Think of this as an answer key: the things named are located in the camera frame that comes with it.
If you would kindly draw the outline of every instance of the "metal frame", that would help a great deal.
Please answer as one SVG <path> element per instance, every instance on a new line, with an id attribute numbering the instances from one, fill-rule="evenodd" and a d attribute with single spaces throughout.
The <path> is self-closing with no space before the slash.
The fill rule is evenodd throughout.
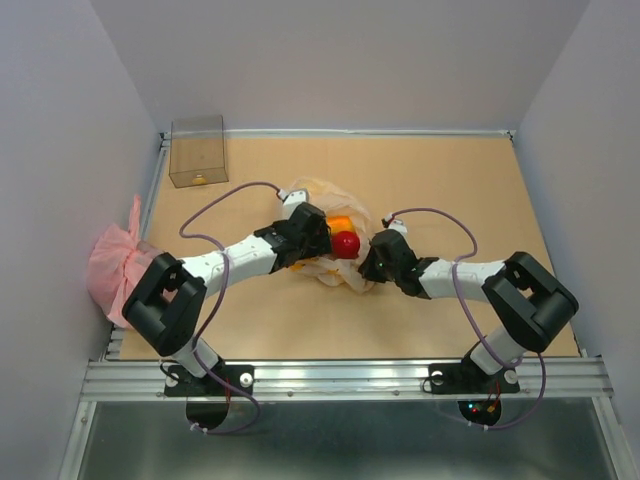
<path id="1" fill-rule="evenodd" d="M 461 131 L 364 131 L 364 130 L 239 130 L 229 136 L 388 136 L 388 135 L 482 135 L 507 136 L 512 132 L 461 132 Z M 153 215 L 163 167 L 170 146 L 170 135 L 163 134 L 155 177 L 142 212 L 141 236 L 146 237 Z M 122 344 L 123 331 L 112 331 L 109 346 L 101 361 L 90 362 L 80 403 L 73 423 L 71 436 L 60 472 L 61 480 L 77 479 L 82 459 L 89 441 L 89 434 L 97 402 L 165 402 L 184 401 L 164 396 L 165 377 L 157 362 L 117 361 Z M 547 391 L 545 397 L 592 398 L 596 415 L 609 451 L 615 473 L 620 479 L 638 478 L 633 457 L 624 432 L 617 420 L 611 397 L 613 389 L 604 362 L 600 358 L 547 357 Z M 469 399 L 470 396 L 433 395 L 422 390 L 422 382 L 428 375 L 428 365 L 433 362 L 457 362 L 460 359 L 414 360 L 343 360 L 343 361 L 244 361 L 255 366 L 254 395 L 261 402 L 289 401 L 347 401 L 347 400 L 437 400 Z M 503 395 L 512 398 L 535 398 L 540 388 L 538 360 L 525 359 L 517 367 L 522 391 Z M 190 401 L 212 401 L 211 398 L 190 398 Z"/>

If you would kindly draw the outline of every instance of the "black mounting base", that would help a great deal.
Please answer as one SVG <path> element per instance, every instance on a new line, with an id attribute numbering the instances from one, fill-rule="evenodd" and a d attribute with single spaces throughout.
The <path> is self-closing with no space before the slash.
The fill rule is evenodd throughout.
<path id="1" fill-rule="evenodd" d="M 179 378 L 177 384 L 173 387 L 165 385 L 164 395 L 166 397 L 221 397 L 225 398 L 225 388 L 208 375 L 204 378 L 196 378 L 187 372 L 181 365 L 171 365 L 167 371 L 172 377 Z M 213 372 L 222 378 L 225 382 L 234 387 L 248 393 L 253 394 L 253 385 L 243 387 L 240 384 L 240 375 L 248 373 L 254 377 L 255 369 L 253 365 L 216 365 Z M 230 392 L 231 396 L 238 396 L 234 392 Z"/>
<path id="2" fill-rule="evenodd" d="M 500 370 L 489 377 L 478 375 L 462 363 L 432 363 L 429 365 L 430 393 L 434 395 L 487 394 L 496 382 L 500 385 L 501 393 L 518 393 L 520 391 L 518 381 L 508 382 L 505 374 L 513 375 L 513 378 L 517 379 L 515 370 Z"/>

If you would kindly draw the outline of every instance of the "beige plastic bag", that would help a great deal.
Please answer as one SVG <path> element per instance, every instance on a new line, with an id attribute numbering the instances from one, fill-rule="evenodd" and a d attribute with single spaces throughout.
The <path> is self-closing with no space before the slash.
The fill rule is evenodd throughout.
<path id="1" fill-rule="evenodd" d="M 291 267 L 291 270 L 316 277 L 331 287 L 346 283 L 355 292 L 366 292 L 374 283 L 362 278 L 358 273 L 358 267 L 369 253 L 369 240 L 373 234 L 371 214 L 358 199 L 331 182 L 302 177 L 293 182 L 289 191 L 303 188 L 309 192 L 311 203 L 323 210 L 327 217 L 349 217 L 360 239 L 360 250 L 358 258 L 354 260 L 318 257 L 302 260 Z"/>

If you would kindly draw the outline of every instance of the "table surface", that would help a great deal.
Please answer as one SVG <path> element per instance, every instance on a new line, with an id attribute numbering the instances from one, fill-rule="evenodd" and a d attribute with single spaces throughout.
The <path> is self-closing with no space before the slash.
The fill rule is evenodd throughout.
<path id="1" fill-rule="evenodd" d="M 480 137 L 231 138 L 228 183 L 174 188 L 164 168 L 148 241 L 175 257 L 205 253 L 202 240 L 178 235 L 197 209 L 232 187 L 267 180 L 287 188 L 299 177 L 328 180 L 355 195 L 374 219 L 414 206 L 436 207 L 461 219 L 475 234 L 475 261 L 524 250 L 551 268 L 540 229 L 509 140 Z M 245 190 L 211 209 L 190 227 L 231 245 L 269 225 L 278 202 L 266 188 Z M 418 256 L 453 259 L 471 248 L 466 235 L 430 214 L 404 217 Z M 215 298 L 205 302 L 201 321 Z M 489 305 L 470 302 L 481 329 L 499 320 Z M 230 288 L 204 335 L 228 359 L 349 359 L 461 357 L 477 342 L 455 299 L 408 297 L 391 284 L 357 294 L 328 287 L 289 270 Z M 547 355 L 577 356 L 570 327 Z M 125 359 L 157 358 L 127 331 Z"/>

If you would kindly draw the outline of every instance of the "gray floor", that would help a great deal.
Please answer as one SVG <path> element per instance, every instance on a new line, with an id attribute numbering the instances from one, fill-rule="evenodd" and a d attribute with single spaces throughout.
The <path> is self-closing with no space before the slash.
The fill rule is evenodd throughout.
<path id="1" fill-rule="evenodd" d="M 505 402 L 505 420 L 529 406 Z M 615 478 L 588 399 L 545 400 L 526 423 L 502 432 L 442 414 L 455 411 L 452 402 L 265 405 L 250 433 L 204 437 L 189 431 L 180 403 L 102 404 L 81 478 Z"/>

